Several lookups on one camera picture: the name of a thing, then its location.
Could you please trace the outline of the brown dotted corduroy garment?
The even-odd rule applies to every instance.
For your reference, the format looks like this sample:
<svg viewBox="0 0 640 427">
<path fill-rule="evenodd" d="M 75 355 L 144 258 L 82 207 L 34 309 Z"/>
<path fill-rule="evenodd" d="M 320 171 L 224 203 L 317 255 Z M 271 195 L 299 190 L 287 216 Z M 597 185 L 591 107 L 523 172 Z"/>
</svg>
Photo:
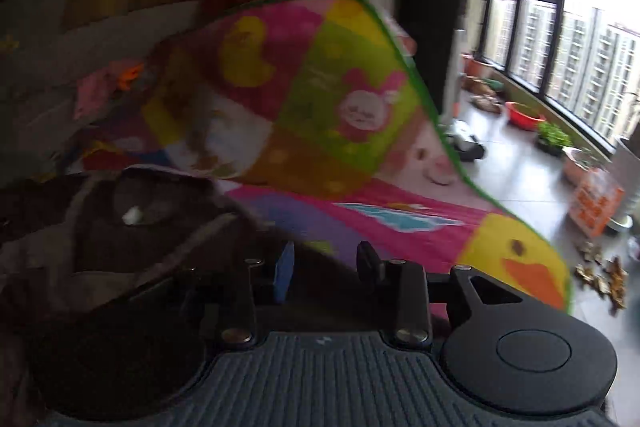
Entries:
<svg viewBox="0 0 640 427">
<path fill-rule="evenodd" d="M 286 300 L 274 265 L 288 242 Z M 100 421 L 190 387 L 253 303 L 261 331 L 366 325 L 354 270 L 210 181 L 153 169 L 20 180 L 1 192 L 1 421 Z"/>
</svg>

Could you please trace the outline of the colourful cartoon play mat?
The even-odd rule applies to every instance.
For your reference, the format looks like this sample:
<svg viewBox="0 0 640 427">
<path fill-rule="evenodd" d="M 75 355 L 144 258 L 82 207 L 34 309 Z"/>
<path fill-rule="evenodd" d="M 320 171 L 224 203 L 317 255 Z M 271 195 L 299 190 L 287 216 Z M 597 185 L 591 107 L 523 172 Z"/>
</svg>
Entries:
<svg viewBox="0 0 640 427">
<path fill-rule="evenodd" d="M 205 176 L 353 265 L 367 241 L 427 271 L 469 265 L 559 310 L 570 273 L 465 176 L 413 61 L 367 0 L 264 0 L 174 35 L 80 135 L 75 166 Z"/>
</svg>

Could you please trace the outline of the red plastic basin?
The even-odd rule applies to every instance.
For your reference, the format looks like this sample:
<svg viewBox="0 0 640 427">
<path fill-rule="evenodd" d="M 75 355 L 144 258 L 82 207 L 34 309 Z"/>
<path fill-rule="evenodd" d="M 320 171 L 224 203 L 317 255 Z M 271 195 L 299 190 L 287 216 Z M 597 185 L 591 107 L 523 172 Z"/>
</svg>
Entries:
<svg viewBox="0 0 640 427">
<path fill-rule="evenodd" d="M 525 131 L 537 131 L 540 124 L 546 121 L 544 115 L 531 107 L 518 103 L 518 102 L 506 102 L 506 113 L 510 124 Z"/>
</svg>

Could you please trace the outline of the green plant in tray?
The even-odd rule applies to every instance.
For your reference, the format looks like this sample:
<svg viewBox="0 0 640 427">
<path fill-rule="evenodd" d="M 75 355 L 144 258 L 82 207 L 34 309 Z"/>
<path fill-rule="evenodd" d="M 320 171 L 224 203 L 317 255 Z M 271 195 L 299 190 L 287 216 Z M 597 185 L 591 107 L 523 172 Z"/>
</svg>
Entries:
<svg viewBox="0 0 640 427">
<path fill-rule="evenodd" d="M 557 124 L 549 121 L 540 122 L 537 126 L 536 147 L 544 153 L 554 157 L 560 157 L 565 147 L 573 145 L 570 136 Z"/>
</svg>

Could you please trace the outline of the orange printed cardboard box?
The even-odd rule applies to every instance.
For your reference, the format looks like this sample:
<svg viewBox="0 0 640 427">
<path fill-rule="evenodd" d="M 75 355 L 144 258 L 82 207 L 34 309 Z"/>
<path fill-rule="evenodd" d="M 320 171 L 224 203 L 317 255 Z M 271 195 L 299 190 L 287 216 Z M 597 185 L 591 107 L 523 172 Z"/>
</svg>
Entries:
<svg viewBox="0 0 640 427">
<path fill-rule="evenodd" d="M 578 184 L 568 215 L 588 239 L 594 239 L 603 233 L 624 193 L 608 170 L 592 168 Z"/>
</svg>

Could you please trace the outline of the dried peel pile on floor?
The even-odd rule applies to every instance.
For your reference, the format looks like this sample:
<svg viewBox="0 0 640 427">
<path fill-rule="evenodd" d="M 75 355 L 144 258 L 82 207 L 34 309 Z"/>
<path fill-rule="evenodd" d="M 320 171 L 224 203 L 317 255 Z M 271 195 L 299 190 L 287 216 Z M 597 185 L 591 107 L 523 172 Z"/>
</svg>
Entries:
<svg viewBox="0 0 640 427">
<path fill-rule="evenodd" d="M 582 261 L 575 265 L 574 275 L 582 286 L 589 286 L 600 298 L 608 299 L 610 313 L 626 309 L 626 283 L 628 273 L 624 269 L 622 258 L 605 258 L 602 246 L 591 239 L 585 239 L 577 245 Z"/>
</svg>

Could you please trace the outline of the pink cloth on sofa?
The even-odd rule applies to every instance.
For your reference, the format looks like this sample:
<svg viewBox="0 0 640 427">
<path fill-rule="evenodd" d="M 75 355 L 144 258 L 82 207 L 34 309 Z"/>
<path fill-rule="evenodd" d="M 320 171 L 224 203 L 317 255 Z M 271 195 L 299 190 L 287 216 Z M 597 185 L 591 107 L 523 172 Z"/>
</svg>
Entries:
<svg viewBox="0 0 640 427">
<path fill-rule="evenodd" d="M 138 60 L 113 61 L 107 66 L 81 78 L 76 84 L 75 120 L 96 116 L 117 95 L 128 93 L 144 72 L 144 63 Z"/>
</svg>

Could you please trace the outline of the white ribbed plant pot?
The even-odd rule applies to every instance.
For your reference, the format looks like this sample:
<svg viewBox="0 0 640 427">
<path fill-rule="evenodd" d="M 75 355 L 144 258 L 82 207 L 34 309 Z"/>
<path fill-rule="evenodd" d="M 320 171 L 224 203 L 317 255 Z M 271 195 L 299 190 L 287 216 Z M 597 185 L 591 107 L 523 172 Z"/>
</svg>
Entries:
<svg viewBox="0 0 640 427">
<path fill-rule="evenodd" d="M 632 227 L 631 213 L 639 202 L 640 159 L 627 139 L 619 139 L 606 170 L 623 190 L 623 196 L 608 224 L 615 233 L 628 231 Z"/>
</svg>

